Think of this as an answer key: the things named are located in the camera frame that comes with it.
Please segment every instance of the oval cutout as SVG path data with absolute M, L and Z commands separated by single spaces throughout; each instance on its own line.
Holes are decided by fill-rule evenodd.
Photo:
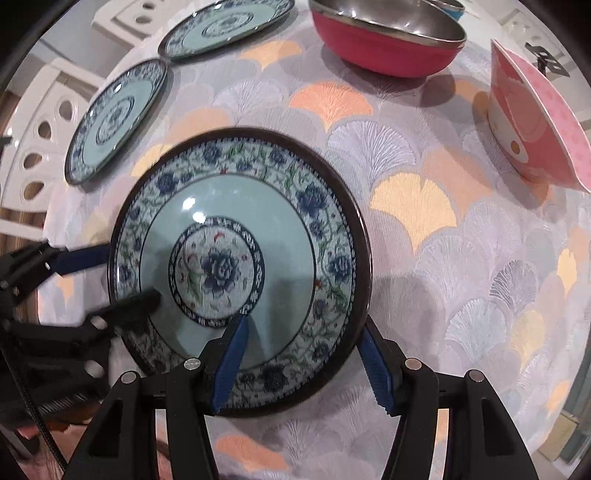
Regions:
M 42 159 L 43 157 L 38 153 L 29 153 L 22 162 L 22 166 L 28 170 L 29 168 L 33 168 L 35 165 L 37 165 Z
M 60 104 L 60 116 L 70 122 L 72 121 L 72 116 L 74 115 L 74 110 L 72 108 L 72 104 L 70 103 L 69 100 L 64 100 L 61 104 Z
M 37 132 L 41 138 L 49 140 L 51 138 L 51 126 L 49 125 L 49 122 L 47 122 L 47 120 L 41 122 L 37 128 Z
M 25 187 L 22 196 L 25 200 L 31 201 L 41 193 L 45 184 L 42 181 L 32 181 Z

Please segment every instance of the pink cartoon bowl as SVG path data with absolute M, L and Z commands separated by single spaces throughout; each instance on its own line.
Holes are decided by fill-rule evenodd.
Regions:
M 488 121 L 501 150 L 531 181 L 591 192 L 591 145 L 573 111 L 531 63 L 492 40 Z

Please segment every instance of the black cable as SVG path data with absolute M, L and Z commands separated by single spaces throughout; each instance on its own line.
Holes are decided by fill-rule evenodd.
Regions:
M 41 413 L 39 412 L 39 408 L 37 407 L 37 405 L 35 405 L 35 402 L 33 401 L 33 398 L 31 396 L 31 392 L 29 392 L 29 389 L 18 369 L 18 365 L 14 362 L 14 359 L 12 358 L 11 349 L 12 346 L 8 342 L 7 334 L 4 331 L 4 329 L 0 327 L 0 351 L 4 356 L 4 361 L 6 362 L 8 370 L 12 375 L 12 379 L 14 380 L 14 383 L 17 386 L 17 390 L 22 398 L 22 401 L 25 404 L 25 408 L 27 409 L 29 415 L 33 418 L 33 421 L 39 429 L 41 436 L 46 441 L 49 451 L 56 459 L 56 462 L 59 464 L 61 469 L 65 471 L 66 467 L 68 466 L 68 462 L 66 462 L 66 459 L 64 458 L 59 447 L 57 446 L 56 441 L 53 439 L 53 436 L 51 436 L 51 432 L 47 428 L 47 425 L 45 424 L 45 421 L 43 420 Z

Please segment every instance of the blue peony motif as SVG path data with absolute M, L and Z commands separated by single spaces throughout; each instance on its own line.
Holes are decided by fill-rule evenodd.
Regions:
M 326 208 L 326 192 L 319 186 L 309 184 L 305 190 L 300 190 L 295 194 L 300 212 L 303 215 L 310 215 L 316 220 L 318 212 Z
M 283 367 L 281 365 L 264 367 L 259 378 L 268 392 L 277 392 L 288 384 L 287 377 L 283 374 Z
M 131 278 L 131 270 L 127 265 L 121 265 L 119 267 L 119 279 L 123 282 L 128 281 Z
M 322 237 L 324 237 L 324 229 L 322 227 L 323 227 L 322 223 L 319 222 L 318 220 L 314 220 L 310 224 L 310 233 L 314 237 L 316 237 L 318 240 L 322 240 Z
M 255 380 L 255 374 L 250 372 L 242 374 L 240 375 L 240 377 L 238 377 L 238 383 L 241 383 L 243 385 L 252 385 L 255 382 Z
M 180 177 L 179 177 L 179 181 L 180 183 L 187 183 L 188 181 L 193 179 L 193 174 L 189 173 L 188 171 L 183 173 Z
M 132 221 L 136 221 L 139 218 L 140 209 L 136 207 L 129 212 L 129 219 Z
M 156 180 L 156 186 L 158 190 L 160 190 L 160 195 L 167 195 L 172 193 L 174 189 L 177 187 L 178 180 L 174 178 L 174 174 L 172 172 L 165 172 L 158 177 Z
M 312 305 L 312 315 L 314 320 L 319 320 L 324 316 L 326 311 L 326 300 L 315 300 Z
M 326 361 L 326 360 L 328 360 L 328 357 L 329 356 L 330 356 L 329 346 L 326 343 L 321 342 L 314 349 L 314 352 L 312 353 L 312 360 L 314 360 L 314 361 L 318 361 L 318 360 Z
M 230 250 L 218 252 L 212 248 L 209 254 L 202 258 L 201 267 L 207 274 L 203 288 L 210 291 L 214 297 L 234 288 L 238 276 L 238 260 L 232 256 Z
M 335 276 L 335 282 L 347 281 L 351 275 L 351 259 L 347 255 L 335 255 L 329 261 L 328 270 Z
M 222 149 L 214 143 L 208 143 L 203 149 L 203 159 L 209 165 L 215 165 L 222 156 Z
M 246 160 L 236 162 L 236 171 L 248 171 L 252 168 L 252 163 Z
M 283 165 L 283 164 L 285 164 L 285 162 L 287 162 L 287 160 L 283 156 L 283 152 L 281 150 L 279 150 L 279 148 L 274 148 L 273 150 L 271 150 L 271 153 L 269 155 L 269 159 L 273 163 L 275 163 L 277 166 Z

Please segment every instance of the dark brown plate rim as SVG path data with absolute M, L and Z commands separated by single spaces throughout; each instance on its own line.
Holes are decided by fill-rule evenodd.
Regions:
M 333 167 L 331 167 L 324 158 L 318 155 L 318 153 L 306 145 L 300 143 L 299 141 L 279 132 L 262 128 L 248 127 L 212 130 L 190 138 L 166 152 L 139 178 L 132 190 L 129 192 L 129 195 L 127 195 L 127 198 L 125 199 L 125 202 L 119 211 L 119 215 L 117 216 L 115 228 L 113 229 L 113 234 L 111 236 L 111 251 L 109 254 L 107 269 L 109 301 L 113 301 L 113 294 L 115 290 L 115 276 L 113 275 L 113 269 L 115 266 L 116 242 L 119 238 L 125 217 L 135 195 L 139 192 L 144 183 L 152 176 L 152 174 L 158 168 L 160 168 L 162 163 L 167 162 L 168 160 L 191 147 L 209 142 L 211 140 L 222 140 L 224 138 L 253 138 L 255 140 L 267 141 L 290 150 L 310 167 L 312 167 L 315 172 L 326 182 L 328 187 L 332 190 L 339 201 L 343 209 L 343 214 L 347 220 L 347 223 L 349 224 L 349 229 L 351 231 L 351 235 L 353 236 L 353 247 L 355 249 L 355 298 L 353 299 L 349 322 L 345 328 L 345 332 L 343 333 L 341 340 L 335 349 L 335 352 L 331 355 L 329 360 L 310 380 L 300 386 L 300 388 L 273 403 L 251 408 L 225 408 L 220 412 L 221 416 L 226 417 L 258 417 L 271 413 L 277 413 L 301 403 L 320 390 L 324 385 L 326 385 L 329 380 L 334 377 L 338 370 L 340 370 L 340 367 L 345 363 L 345 360 L 347 360 L 353 351 L 353 348 L 355 347 L 359 335 L 361 334 L 361 331 L 365 325 L 365 320 L 368 314 L 372 288 L 372 261 L 369 235 L 365 226 L 365 222 L 359 210 L 359 206 L 357 205 L 357 202 L 353 198 L 353 195 L 351 194 L 347 185 L 345 185 L 345 182 L 341 179 Z M 141 353 L 130 342 L 126 341 L 125 335 L 122 335 L 122 339 L 132 358 L 143 370 L 143 372 L 147 375 L 155 374 L 156 372 L 154 372 L 143 359 Z

